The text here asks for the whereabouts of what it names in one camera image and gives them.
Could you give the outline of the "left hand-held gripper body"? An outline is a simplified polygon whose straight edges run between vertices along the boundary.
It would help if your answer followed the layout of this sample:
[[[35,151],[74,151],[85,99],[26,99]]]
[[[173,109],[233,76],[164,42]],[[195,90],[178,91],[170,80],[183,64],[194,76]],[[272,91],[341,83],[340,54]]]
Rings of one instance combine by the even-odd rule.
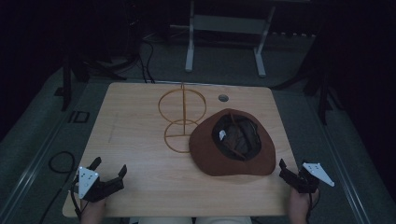
[[[73,196],[95,203],[103,200],[111,194],[124,189],[123,179],[115,177],[106,182],[100,180],[97,172],[85,167],[78,168],[78,185],[72,188]]]

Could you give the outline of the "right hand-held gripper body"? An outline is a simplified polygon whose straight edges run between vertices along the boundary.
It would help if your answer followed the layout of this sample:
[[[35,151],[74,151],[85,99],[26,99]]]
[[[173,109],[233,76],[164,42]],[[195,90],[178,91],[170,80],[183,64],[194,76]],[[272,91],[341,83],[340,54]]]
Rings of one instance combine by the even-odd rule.
[[[314,193],[320,182],[334,187],[334,181],[320,163],[304,162],[297,175],[297,183],[293,186],[299,193]]]

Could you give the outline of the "brown felt hat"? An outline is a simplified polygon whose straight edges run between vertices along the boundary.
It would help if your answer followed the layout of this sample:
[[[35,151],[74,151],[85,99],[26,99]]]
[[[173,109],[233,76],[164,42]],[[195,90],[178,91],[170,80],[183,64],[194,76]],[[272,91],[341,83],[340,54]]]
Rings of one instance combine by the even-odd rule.
[[[205,174],[269,175],[276,167],[276,150],[269,133],[247,112],[226,108],[199,124],[189,150]]]

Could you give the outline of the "yellow wire hat stand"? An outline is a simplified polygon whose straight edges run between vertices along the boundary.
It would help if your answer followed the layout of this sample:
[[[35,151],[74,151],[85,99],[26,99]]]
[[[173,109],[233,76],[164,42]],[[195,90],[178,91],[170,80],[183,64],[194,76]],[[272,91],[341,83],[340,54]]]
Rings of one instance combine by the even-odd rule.
[[[166,123],[165,145],[176,153],[189,153],[186,144],[206,114],[206,98],[199,91],[180,84],[161,95],[157,109]]]

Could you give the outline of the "person's left hand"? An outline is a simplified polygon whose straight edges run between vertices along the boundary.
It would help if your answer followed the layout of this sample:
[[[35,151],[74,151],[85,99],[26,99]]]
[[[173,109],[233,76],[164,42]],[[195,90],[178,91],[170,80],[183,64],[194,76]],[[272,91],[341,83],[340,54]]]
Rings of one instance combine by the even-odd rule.
[[[106,211],[106,199],[90,203],[85,200],[80,201],[81,219],[80,224],[101,224]]]

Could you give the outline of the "person's right hand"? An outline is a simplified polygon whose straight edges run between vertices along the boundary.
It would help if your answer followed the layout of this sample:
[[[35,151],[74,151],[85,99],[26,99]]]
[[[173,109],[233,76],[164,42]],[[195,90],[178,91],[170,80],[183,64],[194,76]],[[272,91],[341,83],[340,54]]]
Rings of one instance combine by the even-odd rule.
[[[296,189],[290,189],[288,201],[288,217],[290,224],[307,224],[308,214],[319,198],[319,190],[314,193],[299,193]]]

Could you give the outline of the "black stand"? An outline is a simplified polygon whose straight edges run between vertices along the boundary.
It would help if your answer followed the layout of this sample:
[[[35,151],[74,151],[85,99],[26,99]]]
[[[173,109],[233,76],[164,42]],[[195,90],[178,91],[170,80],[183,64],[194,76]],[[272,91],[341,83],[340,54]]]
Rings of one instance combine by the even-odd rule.
[[[336,97],[330,90],[330,73],[319,72],[318,69],[312,69],[306,73],[307,82],[304,86],[304,94],[314,96],[317,92],[318,95],[318,118],[323,125],[327,124],[326,112],[332,110],[328,101],[328,97],[334,100],[334,104],[338,109],[343,110],[343,107],[338,103]]]
[[[100,72],[102,76],[110,77],[116,80],[125,80],[125,77],[121,77],[116,74],[117,70],[127,67],[132,61],[127,59],[123,63],[119,63],[111,66],[104,66],[87,55],[80,52],[72,52],[66,54],[63,59],[63,85],[58,88],[54,93],[55,96],[61,96],[63,98],[62,111],[65,111],[71,103],[72,98],[72,80],[71,74],[74,73],[78,80],[86,82],[89,79],[86,66],[92,67]]]

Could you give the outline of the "white metal stand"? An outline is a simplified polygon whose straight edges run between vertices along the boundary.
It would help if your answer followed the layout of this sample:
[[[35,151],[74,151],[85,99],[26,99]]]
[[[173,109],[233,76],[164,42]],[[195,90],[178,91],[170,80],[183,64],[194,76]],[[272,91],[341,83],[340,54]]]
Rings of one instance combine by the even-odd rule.
[[[189,16],[189,44],[187,48],[185,71],[193,70],[194,60],[194,32],[210,31],[223,33],[237,33],[248,35],[259,35],[261,40],[253,49],[254,59],[259,77],[265,77],[266,71],[262,59],[262,50],[265,40],[269,34],[269,28],[274,17],[276,7],[270,7],[265,19],[247,19],[234,17],[211,16],[195,13],[195,1],[190,0]]]

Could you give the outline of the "black rectangular floor frame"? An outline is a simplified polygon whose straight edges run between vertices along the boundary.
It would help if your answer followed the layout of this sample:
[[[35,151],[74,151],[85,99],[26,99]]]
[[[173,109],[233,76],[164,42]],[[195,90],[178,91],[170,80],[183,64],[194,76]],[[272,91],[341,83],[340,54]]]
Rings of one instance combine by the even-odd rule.
[[[73,111],[69,116],[68,123],[86,123],[91,116],[90,112]]]

